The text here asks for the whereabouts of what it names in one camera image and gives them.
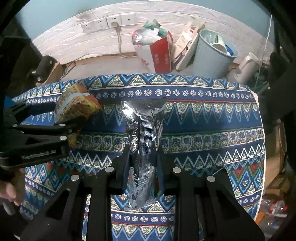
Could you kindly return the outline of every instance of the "orange chip bag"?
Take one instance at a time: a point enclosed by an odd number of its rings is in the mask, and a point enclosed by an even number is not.
[[[87,92],[86,87],[75,83],[60,96],[54,110],[54,122],[71,120],[80,115],[88,120],[90,115],[97,113],[101,108],[97,99]],[[72,147],[75,147],[78,134],[68,136]]]

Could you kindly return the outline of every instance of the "finger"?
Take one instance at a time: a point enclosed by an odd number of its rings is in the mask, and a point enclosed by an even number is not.
[[[0,197],[5,199],[15,199],[16,190],[11,183],[0,181]]]
[[[21,170],[15,173],[15,177],[12,179],[17,196],[15,198],[15,205],[19,206],[25,199],[25,175]]]

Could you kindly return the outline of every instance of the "blue patterned fabric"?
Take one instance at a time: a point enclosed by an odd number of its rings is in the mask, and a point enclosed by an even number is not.
[[[32,218],[71,175],[93,175],[122,153],[127,136],[120,101],[165,96],[161,140],[165,154],[197,177],[226,168],[237,201],[251,217],[256,216],[263,190],[265,142],[258,106],[247,86],[173,74],[103,75],[37,87],[14,101],[56,102],[76,82],[85,85],[104,110],[89,119],[68,158],[26,168],[26,200],[21,206],[25,217]],[[24,123],[52,125],[54,113],[30,116]],[[162,195],[153,205],[126,212],[127,196],[126,192],[111,198],[113,240],[171,241],[175,198]]]

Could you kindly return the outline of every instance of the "white brick wall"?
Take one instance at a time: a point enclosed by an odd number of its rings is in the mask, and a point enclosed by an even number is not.
[[[83,58],[98,54],[118,53],[117,35],[109,28],[91,34],[83,33],[81,24],[90,20],[113,14],[134,12],[136,25],[122,26],[122,52],[133,52],[131,34],[143,26],[146,21],[157,21],[170,31],[175,42],[191,15],[198,15],[206,28],[220,33],[230,39],[239,50],[235,62],[240,63],[244,57],[253,52],[260,59],[266,39],[252,28],[230,16],[197,5],[168,1],[130,1],[106,5],[92,9],[69,18],[47,30],[33,40],[42,55],[50,55],[61,64],[71,62],[85,54]],[[266,56],[270,56],[274,46],[268,41]]]

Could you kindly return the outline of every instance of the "green plastic bag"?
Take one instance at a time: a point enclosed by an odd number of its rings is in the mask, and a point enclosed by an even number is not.
[[[143,27],[151,30],[158,28],[159,29],[158,36],[161,37],[162,39],[168,35],[168,32],[165,29],[160,27],[156,19],[154,19],[152,22],[147,21]]]

